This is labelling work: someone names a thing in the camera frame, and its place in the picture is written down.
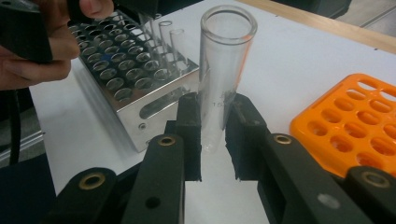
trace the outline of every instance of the white table surface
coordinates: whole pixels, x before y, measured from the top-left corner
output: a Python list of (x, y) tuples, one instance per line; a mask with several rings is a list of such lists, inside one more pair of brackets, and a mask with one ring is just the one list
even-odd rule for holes
[[(187, 56), (196, 63), (201, 16), (224, 4), (243, 7), (258, 21), (238, 92), (250, 98), (273, 133), (289, 133), (295, 116), (349, 74), (365, 73), (396, 85), (396, 55), (231, 0), (206, 0), (163, 17), (185, 30)], [(67, 79), (31, 88), (58, 193), (85, 169), (107, 167), (119, 174), (144, 156), (133, 149), (120, 124), (90, 99), (86, 74), (74, 60)], [(187, 224), (268, 223), (257, 183), (234, 179), (225, 147), (202, 156), (202, 175), (203, 182), (186, 183)]]

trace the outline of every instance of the aluminum block rack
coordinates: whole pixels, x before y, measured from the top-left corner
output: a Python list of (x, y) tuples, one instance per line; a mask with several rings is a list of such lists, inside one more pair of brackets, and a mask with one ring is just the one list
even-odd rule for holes
[(198, 89), (198, 65), (147, 27), (116, 10), (92, 24), (73, 23), (90, 79), (108, 102), (138, 151), (176, 119), (178, 98)]

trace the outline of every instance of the human hand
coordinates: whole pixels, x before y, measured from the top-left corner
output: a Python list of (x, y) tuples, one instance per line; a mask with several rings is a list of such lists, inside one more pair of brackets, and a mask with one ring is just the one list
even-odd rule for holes
[[(53, 61), (33, 63), (0, 46), (0, 91), (64, 79), (70, 72), (71, 60), (79, 55), (78, 43), (67, 27), (67, 0), (33, 2), (39, 5), (46, 23)], [(106, 18), (114, 10), (111, 0), (79, 0), (79, 6), (85, 16), (93, 19)]]

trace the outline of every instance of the gray floor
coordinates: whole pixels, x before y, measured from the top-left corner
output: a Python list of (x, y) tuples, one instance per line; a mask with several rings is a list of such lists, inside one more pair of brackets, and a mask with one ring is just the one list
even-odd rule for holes
[[(352, 0), (349, 11), (337, 18), (386, 35), (396, 36), (396, 0)], [(21, 113), (22, 141), (20, 161), (45, 152), (35, 109)], [(0, 146), (9, 143), (9, 125), (0, 122)], [(0, 167), (7, 166), (9, 152), (0, 153)]]

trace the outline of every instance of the orange plastic rack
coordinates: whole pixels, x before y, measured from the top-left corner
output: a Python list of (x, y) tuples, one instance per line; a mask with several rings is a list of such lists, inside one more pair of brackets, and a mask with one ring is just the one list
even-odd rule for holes
[(369, 165), (396, 176), (396, 87), (350, 75), (298, 115), (290, 133), (335, 175)]

